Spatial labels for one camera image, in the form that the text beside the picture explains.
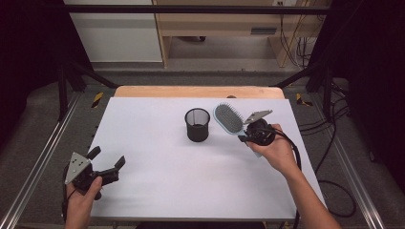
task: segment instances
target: human hand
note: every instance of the human hand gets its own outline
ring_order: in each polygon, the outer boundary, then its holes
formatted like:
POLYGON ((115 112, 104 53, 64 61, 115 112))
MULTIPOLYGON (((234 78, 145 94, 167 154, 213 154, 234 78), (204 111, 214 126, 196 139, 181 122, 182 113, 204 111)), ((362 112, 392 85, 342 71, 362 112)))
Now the human hand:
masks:
MULTIPOLYGON (((271 126, 276 130, 283 131, 279 124, 272 124, 271 126)), ((247 145, 252 151, 263 155, 270 165, 284 176, 287 176, 295 168, 298 169, 291 145, 280 135, 276 135, 273 142, 267 146, 260 146, 250 141, 247 142, 247 145)))
POLYGON ((102 177, 97 177, 85 195, 76 190, 72 183, 66 186, 66 193, 70 196, 65 224, 66 229, 84 229, 89 226, 93 201, 98 191, 101 190, 101 184, 102 177))

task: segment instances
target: black cable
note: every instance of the black cable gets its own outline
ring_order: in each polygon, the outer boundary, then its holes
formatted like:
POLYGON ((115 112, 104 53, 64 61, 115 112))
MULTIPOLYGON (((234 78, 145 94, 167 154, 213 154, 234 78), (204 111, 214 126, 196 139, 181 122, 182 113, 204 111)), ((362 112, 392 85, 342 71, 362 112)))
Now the black cable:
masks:
POLYGON ((317 124, 317 123, 319 123, 321 121, 324 121, 324 120, 325 120, 325 118, 322 118, 321 120, 318 120, 318 121, 315 121, 315 122, 298 125, 298 127, 315 125, 315 124, 317 124))
MULTIPOLYGON (((344 106, 343 108, 339 109, 337 112, 334 111, 336 104, 339 103, 340 101, 345 100, 345 99, 346 99, 346 97, 341 97, 341 98, 337 99, 337 100, 332 104, 332 120, 331 120, 331 125, 333 126, 333 134, 332 134, 332 136, 331 136, 330 143, 329 143, 329 145, 328 145, 328 147, 327 147, 326 152, 325 152, 324 155, 322 156, 321 161, 319 162, 318 166, 317 166, 316 169, 315 169, 315 174, 318 173, 318 171, 319 171, 321 165, 322 165, 323 162, 325 161, 325 158, 327 157, 327 155, 328 155, 328 153, 329 153, 329 151, 330 151, 331 144, 333 143, 334 138, 335 138, 335 136, 336 136, 336 120, 337 120, 338 118, 340 118, 341 116, 343 116, 344 114, 347 113, 347 112, 345 112, 345 113, 339 115, 342 111, 344 111, 345 109, 347 109, 349 106, 344 106)), ((321 180, 318 180, 318 183, 328 183, 328 184, 331 184, 331 185, 334 185, 334 186, 340 188, 341 190, 343 190, 343 191, 349 196, 349 198, 350 198, 351 201, 352 201, 352 206, 353 206, 353 207, 352 207, 352 211, 351 211, 350 213, 348 213, 348 214, 341 214, 341 213, 336 213, 336 212, 332 211, 331 209, 329 209, 329 211, 330 211, 331 214, 333 214, 333 215, 335 215, 335 216, 338 216, 338 217, 341 217, 341 218, 350 218, 350 217, 352 217, 352 216, 355 214, 355 212, 356 212, 356 210, 357 210, 357 208, 356 208, 356 202, 355 202, 355 200, 354 200, 354 197, 351 195, 351 193, 350 193, 346 188, 344 188, 342 185, 339 185, 339 184, 337 184, 337 183, 335 183, 335 182, 332 182, 332 181, 329 181, 329 180, 323 180, 323 179, 321 179, 321 180)))
POLYGON ((352 194, 346 188, 344 188, 342 185, 340 185, 338 183, 335 183, 335 182, 332 182, 332 181, 329 181, 329 180, 325 180, 325 179, 319 179, 318 183, 328 183, 328 184, 331 184, 331 185, 334 185, 334 186, 340 188, 341 190, 343 190, 343 192, 345 192, 349 196, 349 198, 352 201, 352 211, 350 213, 341 214, 341 213, 336 213, 336 212, 332 211, 331 209, 329 209, 330 213, 332 213, 332 214, 334 214, 334 215, 336 215, 337 217, 340 217, 340 218, 350 218, 350 217, 354 216, 355 212, 357 211, 357 205, 356 205, 356 202, 354 200, 354 197, 352 196, 352 194))
MULTIPOLYGON (((339 111, 337 111, 336 114, 335 114, 335 116, 336 116, 335 120, 338 120, 340 117, 342 117, 343 115, 347 114, 348 111, 345 111, 345 112, 342 113, 342 114, 339 114, 339 113, 341 113, 342 111, 344 111, 344 110, 347 109, 348 107, 349 107, 349 106, 345 106, 345 107, 341 108, 339 111)), ((319 121, 316 121, 316 122, 314 122, 313 124, 316 124, 316 123, 318 123, 318 122, 320 122, 320 121, 323 121, 323 122, 320 123, 320 124, 318 124, 318 125, 316 125, 316 126, 313 126, 313 127, 307 128, 307 129, 300 130, 300 132, 306 132, 306 131, 315 130, 315 129, 321 127, 322 125, 328 123, 328 121, 324 121, 324 120, 325 120, 325 119, 321 119, 321 120, 319 120, 319 121)), ((319 130, 319 131, 316 131, 316 132, 314 132, 314 133, 312 133, 312 134, 301 134, 301 135, 313 135, 313 134, 316 134, 316 133, 319 133, 319 132, 321 132, 321 131, 323 131, 323 130, 328 129, 329 127, 330 127, 330 125, 329 125, 328 127, 326 127, 326 128, 323 128, 323 129, 321 129, 321 130, 319 130)))
POLYGON ((284 221, 281 222, 279 229, 283 229, 284 225, 286 225, 286 223, 284 221))
POLYGON ((289 47, 288 41, 286 39, 286 36, 284 35, 283 18, 284 18, 284 15, 281 14, 280 15, 280 42, 281 42, 281 46, 283 47, 284 51, 286 52, 286 54, 287 54, 289 60, 292 62, 292 64, 298 65, 298 63, 295 62, 295 60, 291 56, 291 53, 289 52, 290 47, 289 47))
MULTIPOLYGON (((307 38, 305 37, 305 38, 304 38, 303 53, 302 53, 303 56, 305 55, 306 49, 307 49, 307 38)), ((303 68, 305 68, 305 67, 306 67, 306 65, 305 65, 305 58, 303 57, 303 68)))
POLYGON ((68 198, 66 198, 66 200, 69 201, 69 198, 71 198, 71 196, 75 193, 75 191, 77 191, 77 189, 74 189, 74 190, 71 192, 71 194, 68 196, 68 198))
POLYGON ((62 185, 63 185, 63 201, 62 201, 62 217, 63 220, 66 222, 66 218, 68 216, 68 205, 69 205, 69 198, 72 196, 72 194, 75 192, 75 190, 67 197, 67 191, 66 191, 66 185, 65 185, 65 180, 66 180, 66 175, 68 173, 69 169, 69 164, 65 166, 63 169, 63 175, 62 175, 62 185))
POLYGON ((322 15, 316 15, 319 21, 323 22, 325 18, 322 15))
POLYGON ((347 94, 349 94, 349 91, 342 89, 341 87, 339 87, 335 82, 331 82, 331 88, 336 91, 339 92, 341 94, 343 94, 344 96, 346 96, 347 94))
POLYGON ((339 98, 339 99, 337 99, 337 100, 332 104, 332 106, 331 106, 331 108, 332 108, 332 112, 331 112, 331 113, 332 113, 331 124, 332 124, 332 126, 333 126, 333 133, 332 133, 331 138, 330 138, 330 143, 328 144, 328 147, 327 147, 327 149, 326 149, 324 155, 322 156, 321 161, 318 163, 318 165, 316 166, 316 169, 314 170, 315 174, 318 173, 319 168, 321 168, 321 165, 324 163, 325 158, 326 158, 327 155, 329 154, 329 152, 330 152, 330 147, 331 147, 331 145, 332 145, 332 143, 333 143, 333 141, 334 141, 334 138, 335 138, 335 136, 336 136, 336 120, 335 120, 335 116, 334 116, 334 114, 335 114, 334 108, 335 108, 335 106, 336 106, 336 104, 337 104, 338 102, 340 102, 340 101, 342 101, 342 100, 345 100, 345 99, 346 99, 346 97, 339 98))
MULTIPOLYGON (((295 153, 295 160, 297 162, 297 166, 300 169, 300 171, 302 171, 301 156, 298 151, 298 147, 294 144, 294 142, 291 139, 289 139, 289 137, 284 132, 282 132, 278 129, 272 128, 271 125, 268 125, 268 129, 257 128, 256 130, 264 131, 266 133, 273 133, 275 135, 280 135, 283 138, 285 138, 289 142, 289 144, 292 146, 292 151, 295 153)), ((298 212, 298 209, 297 209, 297 211, 295 212, 294 225, 292 226, 293 229, 297 229, 299 220, 300 220, 300 213, 298 212)))

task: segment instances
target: wooden table edge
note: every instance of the wooden table edge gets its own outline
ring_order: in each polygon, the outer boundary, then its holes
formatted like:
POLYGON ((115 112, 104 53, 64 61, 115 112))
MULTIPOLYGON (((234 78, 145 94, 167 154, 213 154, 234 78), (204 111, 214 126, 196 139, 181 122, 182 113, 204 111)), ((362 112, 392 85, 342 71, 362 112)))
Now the wooden table edge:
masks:
POLYGON ((114 97, 229 97, 284 99, 275 87, 258 86, 120 86, 114 97))

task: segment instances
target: white tabletop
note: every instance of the white tabletop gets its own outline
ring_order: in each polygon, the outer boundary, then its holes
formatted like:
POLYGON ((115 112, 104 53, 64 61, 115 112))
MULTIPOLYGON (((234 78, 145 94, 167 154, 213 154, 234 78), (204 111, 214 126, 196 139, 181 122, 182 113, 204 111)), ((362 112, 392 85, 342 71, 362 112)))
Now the white tabletop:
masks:
POLYGON ((273 110, 268 123, 280 123, 297 145, 303 173, 323 200, 308 154, 286 99, 112 97, 91 149, 97 171, 125 156, 119 181, 104 186, 92 217, 117 220, 275 220, 293 219, 295 205, 284 178, 227 134, 212 111, 228 102, 244 118, 273 110), (184 115, 209 111, 209 137, 187 138, 184 115))

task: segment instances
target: aluminum rail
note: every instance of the aluminum rail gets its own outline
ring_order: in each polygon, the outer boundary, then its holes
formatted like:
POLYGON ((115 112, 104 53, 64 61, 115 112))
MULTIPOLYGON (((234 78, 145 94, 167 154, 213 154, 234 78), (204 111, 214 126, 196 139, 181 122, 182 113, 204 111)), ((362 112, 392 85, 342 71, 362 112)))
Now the aluminum rail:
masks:
POLYGON ((74 93, 70 101, 69 110, 65 115, 65 118, 56 124, 55 128, 53 129, 53 133, 48 139, 48 142, 46 143, 44 149, 42 150, 41 155, 39 156, 38 160, 33 166, 23 187, 21 188, 20 192, 18 193, 17 197, 15 198, 6 215, 4 215, 3 218, 1 219, 0 221, 1 229, 14 228, 18 220, 20 219, 28 201, 30 200, 30 197, 32 196, 36 184, 41 178, 49 160, 51 159, 51 156, 53 155, 53 151, 56 148, 57 143, 62 137, 65 128, 68 125, 75 111, 75 107, 77 105, 79 98, 80 93, 74 93))
POLYGON ((218 14, 291 14, 330 15, 346 12, 330 7, 255 7, 255 6, 187 6, 187 5, 43 5, 43 10, 75 13, 218 13, 218 14))
MULTIPOLYGON (((312 94, 311 99, 314 101, 314 105, 318 110, 318 113, 323 117, 320 95, 318 94, 316 96, 312 94)), ((332 137, 332 130, 330 128, 328 128, 328 134, 330 137, 332 137)), ((338 135, 336 135, 334 138, 333 146, 336 149, 336 156, 339 160, 340 166, 342 166, 342 171, 344 172, 345 177, 352 188, 353 195, 357 200, 357 204, 363 213, 364 219, 369 224, 369 227, 372 229, 386 228, 373 204, 369 193, 366 190, 366 187, 364 186, 359 174, 349 159, 348 153, 346 153, 346 150, 343 147, 338 135)))

